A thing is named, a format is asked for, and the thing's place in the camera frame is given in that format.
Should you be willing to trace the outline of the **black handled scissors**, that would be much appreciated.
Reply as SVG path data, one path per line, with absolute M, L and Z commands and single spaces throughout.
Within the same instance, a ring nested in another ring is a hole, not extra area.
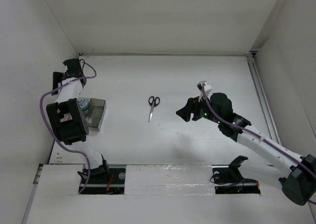
M 152 119 L 152 116 L 153 116 L 153 111 L 154 111 L 154 108 L 157 107 L 159 104 L 160 104 L 160 98 L 157 96 L 150 96 L 149 99 L 148 99 L 148 103 L 150 105 L 150 113 L 149 113 L 149 119 L 148 119 L 148 122 L 151 121 Z

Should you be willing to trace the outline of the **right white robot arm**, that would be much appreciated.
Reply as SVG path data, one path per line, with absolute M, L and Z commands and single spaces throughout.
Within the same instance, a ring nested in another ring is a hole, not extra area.
M 301 156 L 264 137 L 249 120 L 233 112 L 232 102 L 224 93 L 214 93 L 209 99 L 191 97 L 176 115 L 185 122 L 201 118 L 215 122 L 223 135 L 270 162 L 278 170 L 277 185 L 293 203 L 303 206 L 315 194 L 315 156 Z

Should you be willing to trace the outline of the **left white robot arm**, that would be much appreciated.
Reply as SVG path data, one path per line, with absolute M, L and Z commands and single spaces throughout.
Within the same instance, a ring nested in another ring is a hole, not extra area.
M 63 64 L 66 71 L 53 73 L 52 91 L 40 98 L 41 115 L 55 142 L 86 160 L 86 167 L 79 175 L 84 179 L 106 182 L 110 178 L 108 163 L 101 153 L 86 143 L 89 125 L 79 102 L 87 80 L 96 75 L 83 73 L 86 63 L 82 59 L 67 59 Z

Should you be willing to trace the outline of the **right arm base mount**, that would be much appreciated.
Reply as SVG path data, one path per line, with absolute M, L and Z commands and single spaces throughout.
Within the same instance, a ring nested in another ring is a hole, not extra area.
M 210 182 L 214 184 L 215 194 L 261 194 L 258 181 L 244 178 L 239 171 L 247 159 L 238 156 L 228 165 L 212 165 Z

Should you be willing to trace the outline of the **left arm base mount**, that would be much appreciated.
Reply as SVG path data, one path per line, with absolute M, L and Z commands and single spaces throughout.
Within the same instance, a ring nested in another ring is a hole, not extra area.
M 90 176 L 86 188 L 81 194 L 121 195 L 124 194 L 126 165 L 110 165 L 109 175 Z

